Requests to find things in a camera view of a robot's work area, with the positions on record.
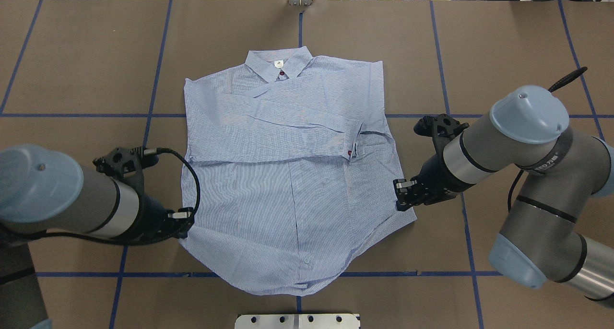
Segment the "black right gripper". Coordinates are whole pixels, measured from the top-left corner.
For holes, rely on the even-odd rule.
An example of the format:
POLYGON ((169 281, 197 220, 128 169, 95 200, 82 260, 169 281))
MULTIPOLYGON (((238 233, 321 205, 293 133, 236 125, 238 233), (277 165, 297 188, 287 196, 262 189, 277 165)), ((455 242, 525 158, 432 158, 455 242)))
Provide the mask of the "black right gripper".
POLYGON ((432 205, 453 200, 456 193, 448 189, 449 176, 438 156, 428 159, 419 174, 410 180, 395 179, 393 188, 397 195, 396 210, 408 211, 416 205, 432 205))

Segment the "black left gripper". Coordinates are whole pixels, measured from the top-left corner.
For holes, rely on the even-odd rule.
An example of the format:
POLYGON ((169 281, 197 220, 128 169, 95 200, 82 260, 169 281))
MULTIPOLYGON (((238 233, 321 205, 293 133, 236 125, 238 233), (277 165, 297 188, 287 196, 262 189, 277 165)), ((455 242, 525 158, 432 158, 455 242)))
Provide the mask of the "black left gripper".
POLYGON ((184 239, 194 222, 195 208, 182 207, 176 211, 164 208, 157 200, 145 196, 142 216, 143 232, 140 242, 158 243, 170 238, 184 239))

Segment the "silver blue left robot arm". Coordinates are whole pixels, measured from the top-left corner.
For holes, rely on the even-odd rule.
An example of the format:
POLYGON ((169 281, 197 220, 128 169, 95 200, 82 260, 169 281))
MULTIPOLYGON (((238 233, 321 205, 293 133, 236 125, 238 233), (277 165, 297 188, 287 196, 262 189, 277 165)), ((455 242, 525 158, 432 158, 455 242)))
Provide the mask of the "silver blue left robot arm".
POLYGON ((195 170, 170 148, 118 147, 89 169, 71 156, 21 144, 1 152, 1 327, 50 329, 29 242, 77 238, 110 246, 147 246, 186 238, 201 204, 195 170), (144 169, 177 157, 197 190, 195 204, 167 209, 147 195, 144 169))

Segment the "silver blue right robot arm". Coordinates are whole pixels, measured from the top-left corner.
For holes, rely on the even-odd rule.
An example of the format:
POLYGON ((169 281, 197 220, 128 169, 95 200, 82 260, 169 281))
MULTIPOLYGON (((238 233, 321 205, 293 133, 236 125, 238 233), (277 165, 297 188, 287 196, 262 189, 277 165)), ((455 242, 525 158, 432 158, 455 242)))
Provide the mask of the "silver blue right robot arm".
POLYGON ((503 276, 537 289, 546 281, 573 287, 613 307, 613 249, 575 231, 586 203, 613 193, 613 148, 570 127, 552 89, 522 86, 473 124, 446 114, 414 127, 435 154, 419 174, 393 181, 398 211, 454 199, 515 165, 526 179, 488 260, 503 276))

